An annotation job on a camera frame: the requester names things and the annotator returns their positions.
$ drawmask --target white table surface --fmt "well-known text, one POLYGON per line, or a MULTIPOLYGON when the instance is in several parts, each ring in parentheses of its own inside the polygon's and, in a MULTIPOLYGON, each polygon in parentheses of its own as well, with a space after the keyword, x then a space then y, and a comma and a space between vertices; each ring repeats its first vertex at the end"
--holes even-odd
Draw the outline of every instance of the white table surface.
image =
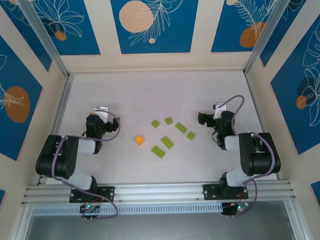
MULTIPOLYGON (((104 142, 98 154, 78 155, 76 167, 94 176, 98 183, 176 183, 218 181, 224 172, 240 165, 239 151, 224 151, 212 140, 213 128, 198 123, 198 112, 213 113, 213 104, 241 94, 245 103, 235 119, 238 133, 261 127, 242 71, 145 71, 76 74, 65 109, 60 134, 80 136, 86 117, 96 107, 109 107, 120 117, 118 137, 104 142), (167 125, 165 118, 172 117, 167 125), (160 126, 154 128, 153 120, 160 126), (194 132, 175 128, 181 122, 194 132), (144 143, 134 139, 141 135, 144 143), (168 136, 174 147, 160 139, 168 136), (158 146, 166 152, 160 159, 151 152, 158 146)), ((241 99, 227 104, 235 111, 241 99)), ((106 133, 110 138, 115 133, 106 133)))

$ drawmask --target gray floor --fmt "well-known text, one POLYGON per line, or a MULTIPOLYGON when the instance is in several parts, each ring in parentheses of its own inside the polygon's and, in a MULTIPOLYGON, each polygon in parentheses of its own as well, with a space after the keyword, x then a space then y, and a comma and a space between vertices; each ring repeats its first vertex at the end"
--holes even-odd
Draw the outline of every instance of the gray floor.
POLYGON ((27 240, 294 240, 281 202, 256 202, 243 216, 220 213, 33 217, 27 240))

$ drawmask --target green lego brick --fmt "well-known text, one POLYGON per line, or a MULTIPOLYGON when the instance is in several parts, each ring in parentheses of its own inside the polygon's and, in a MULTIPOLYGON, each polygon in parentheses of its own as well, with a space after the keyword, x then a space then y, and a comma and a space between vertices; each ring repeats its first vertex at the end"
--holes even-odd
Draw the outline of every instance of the green lego brick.
POLYGON ((180 122, 178 122, 175 127, 182 132, 183 134, 188 130, 185 126, 183 126, 180 122))
POLYGON ((157 120, 154 120, 151 125, 156 129, 157 127, 159 127, 160 122, 158 122, 157 120))
POLYGON ((170 124, 172 124, 172 123, 174 122, 171 117, 167 117, 164 121, 165 121, 166 124, 168 124, 168 125, 170 125, 170 124))
POLYGON ((190 139, 190 140, 193 140, 193 139, 195 138, 195 136, 196 136, 196 134, 193 133, 192 131, 190 131, 186 137, 187 137, 188 139, 190 139))
POLYGON ((161 138, 161 142, 168 148, 172 148, 174 146, 174 143, 167 137, 164 136, 163 138, 161 138))
POLYGON ((152 149, 151 149, 151 151, 155 154, 155 155, 157 155, 159 158, 163 158, 164 157, 164 155, 166 154, 163 150, 161 150, 159 147, 157 147, 157 146, 154 146, 152 149))

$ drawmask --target orange cube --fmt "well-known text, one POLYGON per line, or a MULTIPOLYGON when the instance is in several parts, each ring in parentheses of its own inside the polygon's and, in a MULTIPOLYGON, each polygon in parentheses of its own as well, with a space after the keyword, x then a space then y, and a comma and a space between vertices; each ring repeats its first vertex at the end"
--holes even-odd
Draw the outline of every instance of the orange cube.
POLYGON ((145 141, 142 136, 137 136, 134 140, 135 140, 136 144, 138 144, 139 146, 140 146, 141 144, 143 144, 144 141, 145 141))

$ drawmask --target purple cable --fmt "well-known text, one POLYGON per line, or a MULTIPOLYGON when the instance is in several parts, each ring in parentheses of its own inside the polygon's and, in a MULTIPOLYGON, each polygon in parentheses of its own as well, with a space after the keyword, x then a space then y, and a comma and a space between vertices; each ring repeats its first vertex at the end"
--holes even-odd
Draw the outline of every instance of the purple cable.
MULTIPOLYGON (((235 98, 238 98, 238 97, 239 97, 239 98, 242 98, 242 102, 241 102, 240 106, 237 108, 237 110, 235 111, 235 113, 234 113, 234 115, 232 116, 232 119, 231 119, 231 127, 232 127, 232 131, 233 131, 233 133, 234 133, 235 135, 238 135, 238 134, 236 133, 236 130, 235 130, 235 117, 236 117, 237 113, 239 112, 240 108, 243 106, 243 104, 244 104, 244 102, 245 102, 245 97, 242 96, 242 95, 235 95, 235 96, 231 97, 229 100, 227 100, 224 104, 218 106, 218 108, 221 108, 221 107, 223 107, 224 105, 226 105, 228 102, 230 102, 232 99, 235 99, 235 98)), ((270 144, 269 144, 262 136, 260 136, 259 134, 255 133, 255 132, 249 132, 249 134, 255 135, 257 138, 259 138, 259 139, 266 145, 266 147, 268 148, 268 150, 269 150, 269 152, 270 152, 270 154, 271 154, 271 166, 270 166, 269 170, 268 170, 266 173, 261 174, 261 175, 258 175, 258 176, 256 176, 256 177, 253 176, 252 178, 250 178, 250 179, 248 179, 248 180, 245 180, 245 181, 242 183, 243 187, 246 187, 248 183, 253 182, 254 188, 255 188, 255 196, 254 196, 253 203, 247 208, 246 211, 241 212, 240 214, 238 213, 238 216, 239 216, 239 215, 243 215, 244 213, 248 212, 248 210, 252 207, 252 205, 254 204, 254 202, 257 200, 258 188, 257 188, 257 184, 256 184, 255 179, 262 178, 262 177, 265 177, 265 176, 269 175, 269 174, 273 171, 273 169, 274 169, 274 167, 275 167, 275 164, 276 164, 275 153, 274 153, 274 151, 272 150, 270 144)))
POLYGON ((72 136, 72 135, 64 136, 64 137, 61 139, 61 141, 60 141, 60 143, 59 143, 59 145, 58 145, 58 147, 57 147, 57 149, 56 149, 56 151, 55 151, 55 154, 54 154, 54 157, 53 157, 53 161, 52 161, 51 175, 52 175, 52 178, 53 178, 54 180, 61 181, 64 185, 66 185, 66 186, 68 186, 68 187, 71 187, 71 188, 73 188, 73 189, 76 189, 76 190, 78 190, 79 192, 82 192, 82 193, 84 193, 84 194, 87 194, 87 195, 90 195, 90 196, 93 196, 93 197, 96 197, 96 198, 101 198, 101 199, 107 201, 108 203, 112 204, 112 206, 113 206, 114 209, 115 209, 115 214, 114 214, 114 215, 111 215, 111 216, 103 216, 103 217, 97 217, 97 218, 95 218, 95 220, 100 220, 100 219, 110 219, 110 218, 113 218, 113 217, 115 217, 116 215, 118 215, 118 208, 117 208, 117 206, 116 206, 110 199, 106 198, 105 196, 102 196, 102 195, 99 195, 99 194, 95 194, 95 193, 91 193, 91 192, 85 191, 85 190, 83 190, 83 189, 81 189, 81 188, 78 188, 78 187, 70 184, 69 182, 65 182, 65 180, 64 180, 63 178, 58 178, 58 177, 56 177, 56 175, 55 175, 55 167, 56 167, 56 162, 57 162, 58 154, 59 154, 59 152, 60 152, 60 149, 61 149, 64 141, 65 141, 68 137, 76 137, 76 138, 82 138, 82 139, 86 139, 86 140, 94 140, 94 141, 99 141, 99 142, 108 142, 108 141, 111 141, 111 140, 115 139, 115 138, 119 135, 121 126, 120 126, 120 121, 119 121, 119 119, 117 118, 117 116, 114 115, 113 113, 109 112, 109 111, 102 110, 102 109, 100 109, 100 110, 95 110, 95 111, 96 111, 96 112, 104 112, 104 113, 110 114, 111 116, 113 116, 113 117, 117 120, 117 122, 118 122, 118 131, 116 132, 116 134, 115 134, 113 137, 109 138, 109 139, 98 139, 98 138, 92 138, 92 137, 80 137, 80 136, 72 136))

